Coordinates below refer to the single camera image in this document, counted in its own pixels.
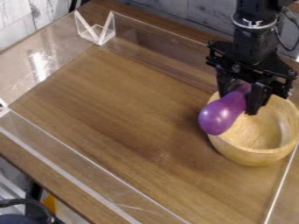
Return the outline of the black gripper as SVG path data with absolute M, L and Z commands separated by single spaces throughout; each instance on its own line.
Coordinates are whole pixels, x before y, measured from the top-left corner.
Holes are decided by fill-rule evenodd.
M 219 96 L 223 97 L 244 81 L 249 86 L 245 113 L 257 114 L 271 95 L 289 96 L 297 72 L 280 60 L 277 46 L 288 51 L 281 41 L 280 21 L 232 22 L 233 39 L 211 41 L 207 64 L 216 69 Z

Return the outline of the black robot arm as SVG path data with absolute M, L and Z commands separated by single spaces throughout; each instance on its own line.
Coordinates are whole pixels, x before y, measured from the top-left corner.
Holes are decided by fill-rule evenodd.
M 211 41 L 207 64 L 216 69 L 219 94 L 227 95 L 240 81 L 249 84 L 245 113 L 255 115 L 269 97 L 287 98 L 297 72 L 280 60 L 277 49 L 291 52 L 280 38 L 284 21 L 299 30 L 288 6 L 295 0 L 237 0 L 231 16 L 233 39 Z

